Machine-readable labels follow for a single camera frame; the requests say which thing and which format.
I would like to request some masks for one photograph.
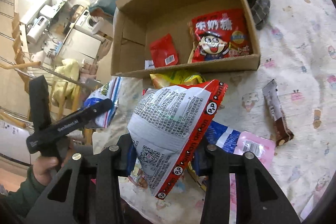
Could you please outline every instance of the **red and white snack package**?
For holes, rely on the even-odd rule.
[[[149,47],[156,68],[177,65],[179,60],[170,34],[152,42]]]
[[[188,166],[220,106],[219,80],[148,90],[128,124],[152,195],[164,199]]]
[[[188,63],[252,53],[243,9],[222,10],[189,23],[194,48]]]

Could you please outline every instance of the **cardboard box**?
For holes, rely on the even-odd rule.
[[[256,29],[246,0],[117,0],[116,4],[119,13],[115,24],[112,75],[146,78],[150,73],[169,70],[224,72],[257,70],[260,65]],[[188,64],[193,49],[188,22],[199,15],[232,8],[244,10],[253,54]],[[145,60],[152,59],[149,44],[168,33],[173,38],[180,65],[144,70]]]

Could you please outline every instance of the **screw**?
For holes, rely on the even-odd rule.
[[[249,160],[253,159],[254,158],[254,154],[252,152],[246,152],[245,153],[245,157]]]
[[[114,152],[114,151],[118,151],[119,149],[119,146],[116,145],[116,144],[112,144],[110,147],[109,147],[109,150]]]
[[[207,149],[210,151],[215,151],[217,149],[217,146],[214,144],[208,144]]]
[[[82,155],[80,153],[76,153],[72,155],[72,159],[73,160],[79,160],[82,157]]]

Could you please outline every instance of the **red packet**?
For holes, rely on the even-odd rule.
[[[152,42],[150,51],[156,68],[177,65],[179,61],[170,34]]]
[[[192,20],[191,63],[252,53],[242,9],[222,10]]]

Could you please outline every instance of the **chocolate bar wrapper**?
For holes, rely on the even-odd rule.
[[[268,110],[276,130],[276,145],[282,145],[293,139],[294,134],[287,126],[286,117],[278,97],[277,82],[273,79],[262,89],[262,93],[266,99]]]

